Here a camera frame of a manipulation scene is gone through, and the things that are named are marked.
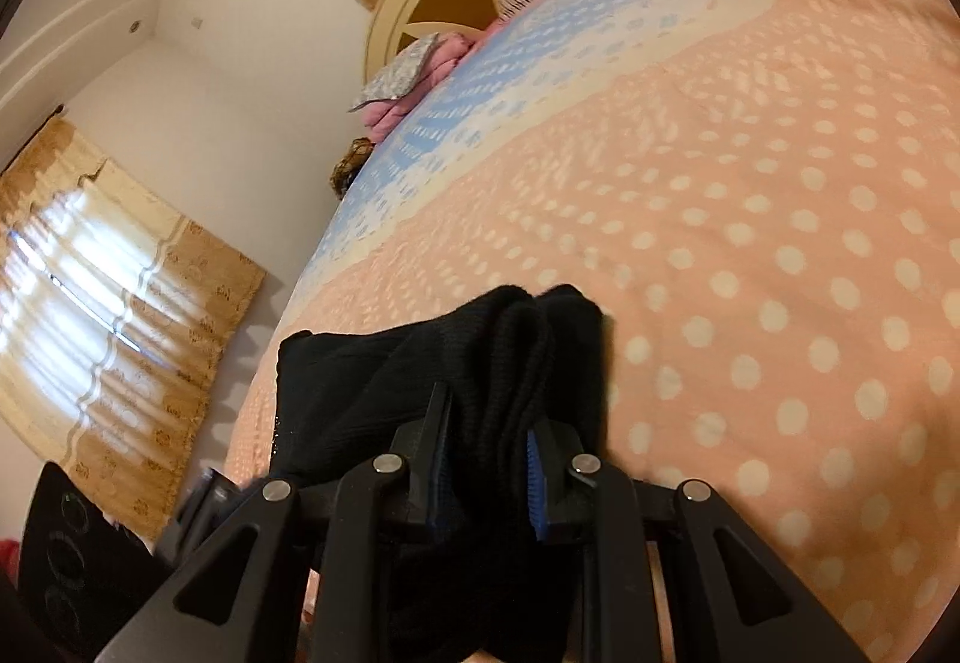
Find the white wall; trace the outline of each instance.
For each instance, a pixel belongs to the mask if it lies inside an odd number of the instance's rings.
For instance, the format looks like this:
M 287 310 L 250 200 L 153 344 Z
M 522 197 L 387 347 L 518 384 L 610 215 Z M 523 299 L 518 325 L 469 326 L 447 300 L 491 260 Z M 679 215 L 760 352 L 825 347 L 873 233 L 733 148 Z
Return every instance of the white wall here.
M 160 0 L 23 0 L 0 38 L 0 166 L 56 105 L 150 37 L 159 7 Z

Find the white polka dot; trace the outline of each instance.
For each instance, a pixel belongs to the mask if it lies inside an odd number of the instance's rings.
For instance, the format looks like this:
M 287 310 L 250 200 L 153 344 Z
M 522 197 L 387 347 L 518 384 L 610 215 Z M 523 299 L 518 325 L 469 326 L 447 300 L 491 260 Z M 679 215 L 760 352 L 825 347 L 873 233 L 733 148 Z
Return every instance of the white polka dot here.
M 763 495 L 770 487 L 770 469 L 762 460 L 747 460 L 736 469 L 736 486 L 743 495 Z
M 813 524 L 808 515 L 795 508 L 776 522 L 776 537 L 789 547 L 798 547 L 810 536 Z
M 905 577 L 913 571 L 921 553 L 920 542 L 915 538 L 908 538 L 897 544 L 890 553 L 890 568 L 898 577 Z
M 689 249 L 673 249 L 666 256 L 666 260 L 677 270 L 687 270 L 693 267 L 693 252 Z
M 913 597 L 913 605 L 915 608 L 922 609 L 931 601 L 933 597 L 937 594 L 937 588 L 940 587 L 940 580 L 937 577 L 927 577 L 920 583 L 920 587 L 917 588 L 917 593 Z
M 920 153 L 920 149 L 923 148 L 920 145 L 920 141 L 915 137 L 898 137 L 896 139 L 896 145 L 899 145 L 906 153 L 912 155 L 917 155 Z
M 872 211 L 877 207 L 877 195 L 862 185 L 853 187 L 850 190 L 850 204 L 858 211 Z
M 680 219 L 683 219 L 683 223 L 688 227 L 700 227 L 709 216 L 702 208 L 687 208 L 680 214 Z
M 790 226 L 802 233 L 815 233 L 820 228 L 820 219 L 813 211 L 804 208 L 790 214 Z
M 704 316 L 693 316 L 680 331 L 686 342 L 695 349 L 706 348 L 713 340 L 713 323 Z
M 727 188 L 723 184 L 713 183 L 704 190 L 704 197 L 710 200 L 722 200 L 727 196 Z
M 891 352 L 901 352 L 910 345 L 910 326 L 899 316 L 887 316 L 881 324 L 883 342 Z
M 700 446 L 719 446 L 727 431 L 727 420 L 716 412 L 701 414 L 693 422 L 693 440 Z
M 933 482 L 933 503 L 939 510 L 944 511 L 953 505 L 957 489 L 960 489 L 960 472 L 943 471 Z
M 926 232 L 926 222 L 923 221 L 920 212 L 914 208 L 909 209 L 909 211 L 904 211 L 901 214 L 901 224 L 904 225 L 906 231 L 913 233 L 915 236 L 922 235 Z
M 727 236 L 727 240 L 737 247 L 749 246 L 757 237 L 757 233 L 754 232 L 754 228 L 752 228 L 749 224 L 743 224 L 742 222 L 728 224 L 724 228 L 724 234 Z
M 650 358 L 650 342 L 643 335 L 634 335 L 624 349 L 624 355 L 630 365 L 640 365 Z
M 830 297 L 840 308 L 846 310 L 853 310 L 860 305 L 860 290 L 850 279 L 833 279 L 830 282 Z
M 760 327 L 766 332 L 781 332 L 790 321 L 786 305 L 768 300 L 760 306 Z
M 715 295 L 731 300 L 740 291 L 740 279 L 728 270 L 721 270 L 710 278 L 710 289 Z M 957 291 L 957 310 L 960 319 L 960 290 Z
M 760 383 L 760 363 L 750 355 L 733 358 L 730 380 L 737 389 L 756 389 Z
M 618 265 L 613 268 L 613 284 L 616 284 L 618 289 L 627 289 L 633 279 L 634 272 L 630 270 L 629 265 Z
M 649 249 L 654 243 L 656 243 L 656 236 L 654 233 L 644 232 L 637 233 L 634 236 L 634 239 L 630 242 L 630 246 L 643 251 L 645 249 Z
M 827 452 L 820 463 L 820 476 L 833 490 L 846 487 L 853 480 L 853 455 L 838 447 Z
M 893 633 L 883 633 L 872 640 L 872 642 L 867 645 L 867 649 L 864 650 L 864 652 L 867 653 L 867 657 L 870 658 L 872 663 L 880 663 L 880 660 L 882 660 L 887 652 L 890 652 L 893 646 Z
M 926 428 L 919 422 L 908 425 L 896 444 L 896 453 L 907 465 L 920 465 L 926 453 Z
M 901 286 L 911 292 L 920 288 L 920 265 L 913 260 L 900 259 L 894 262 L 894 276 Z
M 671 490 L 677 489 L 686 480 L 683 471 L 673 465 L 661 465 L 654 471 L 654 484 L 661 487 L 668 487 Z
M 827 176 L 816 167 L 805 167 L 800 171 L 800 183 L 810 191 L 821 191 L 827 183 Z
M 840 347 L 832 338 L 818 335 L 813 341 L 810 341 L 806 355 L 814 370 L 820 371 L 820 373 L 829 373 L 840 361 Z
M 843 559 L 825 557 L 813 571 L 813 583 L 824 592 L 835 590 L 843 581 Z
M 856 254 L 858 257 L 870 257 L 874 250 L 874 245 L 870 243 L 865 233 L 860 230 L 844 230 L 843 245 L 847 251 Z
M 960 327 L 960 289 L 951 289 L 944 295 L 942 305 L 947 322 L 954 328 Z
M 864 419 L 880 419 L 887 410 L 887 389 L 877 379 L 866 380 L 853 394 L 853 402 Z
M 874 605 L 870 601 L 857 601 L 847 608 L 840 620 L 847 633 L 858 633 L 870 625 L 874 616 Z
M 912 167 L 908 167 L 902 171 L 901 176 L 904 177 L 906 183 L 917 190 L 921 190 L 926 186 L 926 179 L 923 177 L 923 173 L 914 170 Z
M 557 279 L 557 271 L 552 267 L 546 268 L 546 270 L 541 270 L 539 276 L 536 277 L 536 282 L 540 286 L 550 286 Z
M 806 267 L 806 257 L 796 246 L 781 246 L 776 249 L 776 265 L 784 273 L 797 276 Z
M 806 430 L 809 416 L 802 400 L 787 398 L 776 409 L 776 430 L 781 436 L 798 436 Z
M 664 365 L 656 371 L 656 397 L 661 401 L 672 401 L 683 392 L 683 379 L 675 368 Z
M 653 439 L 654 428 L 651 428 L 646 422 L 637 422 L 630 428 L 630 433 L 627 433 L 630 451 L 635 455 L 646 455 L 650 451 L 650 444 Z
M 650 284 L 645 292 L 647 308 L 653 313 L 660 313 L 666 308 L 670 300 L 670 293 L 663 284 Z
M 950 391 L 953 384 L 953 368 L 947 358 L 935 356 L 926 368 L 926 381 L 930 391 L 938 397 L 943 397 Z
M 751 214 L 766 214 L 770 209 L 770 200 L 762 194 L 753 194 L 743 201 L 743 207 Z
M 883 493 L 870 496 L 860 508 L 860 526 L 867 533 L 876 533 L 890 518 L 891 509 L 890 499 Z

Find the bed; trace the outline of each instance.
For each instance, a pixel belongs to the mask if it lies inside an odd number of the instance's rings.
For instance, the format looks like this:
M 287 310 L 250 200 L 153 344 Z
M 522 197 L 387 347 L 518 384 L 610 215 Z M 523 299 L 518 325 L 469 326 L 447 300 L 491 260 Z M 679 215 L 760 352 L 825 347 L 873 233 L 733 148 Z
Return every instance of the bed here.
M 960 583 L 960 22 L 947 0 L 541 0 L 376 149 L 277 345 L 503 283 L 613 323 L 608 453 L 716 486 L 875 661 Z

